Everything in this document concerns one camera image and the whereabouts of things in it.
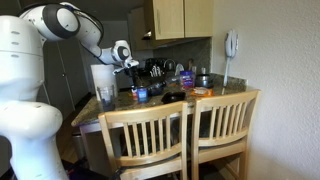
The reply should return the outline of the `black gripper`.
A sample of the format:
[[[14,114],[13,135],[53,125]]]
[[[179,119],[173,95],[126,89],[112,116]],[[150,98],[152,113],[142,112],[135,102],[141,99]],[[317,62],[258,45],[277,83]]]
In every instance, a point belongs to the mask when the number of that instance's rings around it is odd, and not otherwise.
[[[139,84],[138,70],[136,66],[127,68],[125,70],[125,74],[127,75],[132,86],[137,86]]]

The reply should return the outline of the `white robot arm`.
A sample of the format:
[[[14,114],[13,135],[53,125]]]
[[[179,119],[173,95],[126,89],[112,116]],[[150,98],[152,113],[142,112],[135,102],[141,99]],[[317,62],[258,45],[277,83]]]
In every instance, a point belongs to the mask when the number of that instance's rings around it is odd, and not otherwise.
[[[0,37],[0,135],[10,143],[13,173],[17,180],[69,180],[56,144],[63,115],[38,100],[50,82],[44,46],[75,38],[102,64],[118,63],[115,74],[139,62],[125,40],[101,47],[103,30],[98,20],[69,2],[1,15]]]

